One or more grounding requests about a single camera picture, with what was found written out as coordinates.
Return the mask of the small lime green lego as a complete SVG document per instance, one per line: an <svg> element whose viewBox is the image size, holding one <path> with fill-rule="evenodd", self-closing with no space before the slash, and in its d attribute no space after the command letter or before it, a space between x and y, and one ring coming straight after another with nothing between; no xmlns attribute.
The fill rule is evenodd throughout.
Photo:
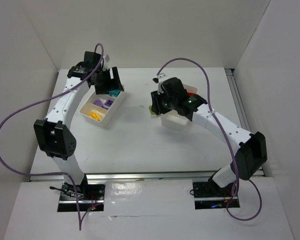
<svg viewBox="0 0 300 240"><path fill-rule="evenodd" d="M150 116L151 116L152 118L154 118L154 117L157 116L156 113L152 110L152 105L150 105L150 106L148 107L148 109L149 109L149 112L150 112Z"/></svg>

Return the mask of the teal lego brick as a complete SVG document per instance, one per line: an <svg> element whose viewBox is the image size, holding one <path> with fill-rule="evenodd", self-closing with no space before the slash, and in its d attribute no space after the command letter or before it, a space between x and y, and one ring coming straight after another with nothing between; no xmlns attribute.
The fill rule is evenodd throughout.
<svg viewBox="0 0 300 240"><path fill-rule="evenodd" d="M117 98L121 91L119 89L114 89L109 92L109 95L113 98Z"/></svg>

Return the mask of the purple curved lego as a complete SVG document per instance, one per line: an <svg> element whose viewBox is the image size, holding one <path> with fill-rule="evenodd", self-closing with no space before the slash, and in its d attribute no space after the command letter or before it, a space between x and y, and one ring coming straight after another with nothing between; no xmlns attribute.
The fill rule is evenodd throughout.
<svg viewBox="0 0 300 240"><path fill-rule="evenodd" d="M100 108L104 108L104 107L103 107L103 106L104 106L104 103L102 102L101 99L95 100L95 101L93 102L93 104L96 105L96 106L98 106L98 107L100 107Z"/></svg>

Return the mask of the yellow lego base piece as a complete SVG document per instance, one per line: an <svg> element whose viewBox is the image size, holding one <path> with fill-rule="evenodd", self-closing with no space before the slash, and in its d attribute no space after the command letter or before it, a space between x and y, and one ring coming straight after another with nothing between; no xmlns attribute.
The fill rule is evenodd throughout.
<svg viewBox="0 0 300 240"><path fill-rule="evenodd" d="M102 117L96 111L90 112L89 117L96 120L96 121L101 121L102 120Z"/></svg>

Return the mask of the purple lego plate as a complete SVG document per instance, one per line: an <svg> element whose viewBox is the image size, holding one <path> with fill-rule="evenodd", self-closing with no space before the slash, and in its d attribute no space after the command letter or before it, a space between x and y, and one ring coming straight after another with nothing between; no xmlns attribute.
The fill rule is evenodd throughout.
<svg viewBox="0 0 300 240"><path fill-rule="evenodd" d="M109 108L109 107L111 107L111 105L112 105L113 103L114 103L114 102L113 102L112 100L107 99L106 102L104 103L104 105L107 106L107 107Z"/></svg>

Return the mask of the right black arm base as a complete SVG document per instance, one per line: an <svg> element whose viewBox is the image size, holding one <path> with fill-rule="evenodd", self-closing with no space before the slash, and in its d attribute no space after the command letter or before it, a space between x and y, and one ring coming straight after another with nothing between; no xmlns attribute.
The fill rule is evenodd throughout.
<svg viewBox="0 0 300 240"><path fill-rule="evenodd" d="M224 188L218 185L212 186L211 182L193 182L189 194L194 197L196 210L239 208L240 202L237 197L232 196L233 183Z"/></svg>

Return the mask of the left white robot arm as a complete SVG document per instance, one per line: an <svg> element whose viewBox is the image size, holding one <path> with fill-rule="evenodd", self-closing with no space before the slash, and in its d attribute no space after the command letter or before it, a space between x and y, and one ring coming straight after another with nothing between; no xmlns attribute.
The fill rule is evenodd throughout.
<svg viewBox="0 0 300 240"><path fill-rule="evenodd" d="M108 67L109 56L86 51L83 61L67 73L63 95L43 120L36 120L38 146L63 173L61 192L83 199L90 187L87 175L75 157L77 140L71 133L75 112L99 127L105 127L119 109L125 90L117 67Z"/></svg>

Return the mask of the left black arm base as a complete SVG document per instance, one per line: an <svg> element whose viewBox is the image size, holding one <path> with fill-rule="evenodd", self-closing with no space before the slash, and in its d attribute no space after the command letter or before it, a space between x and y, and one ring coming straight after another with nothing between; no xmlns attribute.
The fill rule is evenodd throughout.
<svg viewBox="0 0 300 240"><path fill-rule="evenodd" d="M76 197L75 192L66 188L66 184L62 187L50 186L50 190L59 191L59 201L57 211L60 213L76 212ZM78 191L78 205L81 212L86 212L90 209L91 212L104 211L105 199L105 183L89 184L85 193Z"/></svg>

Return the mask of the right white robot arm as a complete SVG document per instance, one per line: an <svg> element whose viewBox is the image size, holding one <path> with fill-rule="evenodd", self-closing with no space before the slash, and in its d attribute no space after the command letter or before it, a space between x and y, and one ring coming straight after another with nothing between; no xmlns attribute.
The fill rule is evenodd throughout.
<svg viewBox="0 0 300 240"><path fill-rule="evenodd" d="M260 133L251 133L231 122L210 108L198 94L189 95L181 80L172 77L164 81L154 78L157 90L151 92L151 110L157 116L176 111L180 116L196 123L231 148L232 162L209 179L212 190L222 189L237 179L247 181L267 161L266 138Z"/></svg>

